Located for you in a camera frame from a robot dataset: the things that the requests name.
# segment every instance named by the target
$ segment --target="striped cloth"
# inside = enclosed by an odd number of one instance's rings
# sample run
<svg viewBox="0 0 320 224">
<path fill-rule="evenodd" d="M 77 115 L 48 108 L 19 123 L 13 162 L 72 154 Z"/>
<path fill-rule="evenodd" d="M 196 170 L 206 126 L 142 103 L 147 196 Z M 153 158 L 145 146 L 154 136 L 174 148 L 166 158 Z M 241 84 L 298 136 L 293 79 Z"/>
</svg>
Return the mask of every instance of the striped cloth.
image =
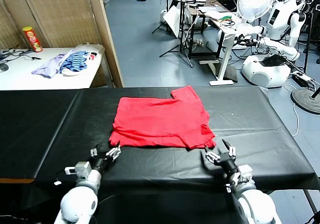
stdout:
<svg viewBox="0 0 320 224">
<path fill-rule="evenodd" d="M 89 57 L 89 53 L 86 51 L 78 51 L 71 54 L 61 65 L 60 73 L 63 69 L 67 68 L 73 72 L 78 72 L 87 68 L 86 60 Z"/>
</svg>

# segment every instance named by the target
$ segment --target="fan grille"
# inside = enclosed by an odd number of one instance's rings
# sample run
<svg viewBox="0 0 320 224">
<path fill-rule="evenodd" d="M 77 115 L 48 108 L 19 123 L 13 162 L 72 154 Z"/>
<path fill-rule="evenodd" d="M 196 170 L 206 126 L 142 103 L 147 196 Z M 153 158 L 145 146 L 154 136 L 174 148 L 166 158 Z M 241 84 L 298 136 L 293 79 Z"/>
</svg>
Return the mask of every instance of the fan grille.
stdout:
<svg viewBox="0 0 320 224">
<path fill-rule="evenodd" d="M 248 22 L 265 15 L 272 7 L 274 0 L 237 0 L 237 11 L 239 15 Z"/>
</svg>

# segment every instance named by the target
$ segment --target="red t-shirt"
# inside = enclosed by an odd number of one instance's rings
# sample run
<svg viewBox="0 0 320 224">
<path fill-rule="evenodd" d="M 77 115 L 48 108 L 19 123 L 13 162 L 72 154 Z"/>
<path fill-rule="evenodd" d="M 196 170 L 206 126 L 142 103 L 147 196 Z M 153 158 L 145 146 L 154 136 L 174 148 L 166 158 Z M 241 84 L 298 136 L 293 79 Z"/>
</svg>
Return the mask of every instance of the red t-shirt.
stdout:
<svg viewBox="0 0 320 224">
<path fill-rule="evenodd" d="M 214 147 L 209 114 L 191 86 L 173 90 L 173 99 L 127 98 L 119 101 L 111 146 Z"/>
</svg>

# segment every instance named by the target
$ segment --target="clothes pile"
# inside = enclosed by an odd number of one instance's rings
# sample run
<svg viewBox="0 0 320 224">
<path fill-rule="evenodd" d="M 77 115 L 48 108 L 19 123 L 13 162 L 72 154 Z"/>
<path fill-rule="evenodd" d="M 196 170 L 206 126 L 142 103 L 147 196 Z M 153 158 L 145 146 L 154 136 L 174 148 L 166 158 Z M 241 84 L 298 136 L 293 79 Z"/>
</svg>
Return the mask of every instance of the clothes pile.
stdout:
<svg viewBox="0 0 320 224">
<path fill-rule="evenodd" d="M 210 116 L 194 89 L 183 87 L 171 95 L 172 99 L 122 97 L 111 146 L 215 147 Z"/>
<path fill-rule="evenodd" d="M 46 78 L 52 78 L 55 74 L 63 74 L 65 76 L 74 76 L 81 74 L 87 68 L 88 60 L 94 60 L 97 52 L 85 51 L 86 48 L 97 50 L 103 49 L 101 45 L 79 45 L 75 49 L 70 50 L 66 54 L 59 54 L 42 66 L 32 71 L 32 74 L 42 75 Z"/>
</svg>

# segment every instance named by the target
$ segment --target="pringles can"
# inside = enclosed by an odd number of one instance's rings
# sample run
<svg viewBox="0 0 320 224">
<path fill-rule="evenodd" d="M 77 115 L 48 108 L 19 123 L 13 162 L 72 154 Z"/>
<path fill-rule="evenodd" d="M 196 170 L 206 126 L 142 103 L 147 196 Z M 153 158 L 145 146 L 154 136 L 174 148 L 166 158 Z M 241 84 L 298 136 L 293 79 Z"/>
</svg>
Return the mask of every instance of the pringles can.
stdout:
<svg viewBox="0 0 320 224">
<path fill-rule="evenodd" d="M 26 34 L 26 37 L 28 38 L 30 44 L 32 45 L 35 52 L 41 52 L 43 48 L 41 47 L 41 44 L 39 40 L 37 39 L 34 30 L 32 27 L 24 27 L 22 29 L 24 33 Z"/>
</svg>

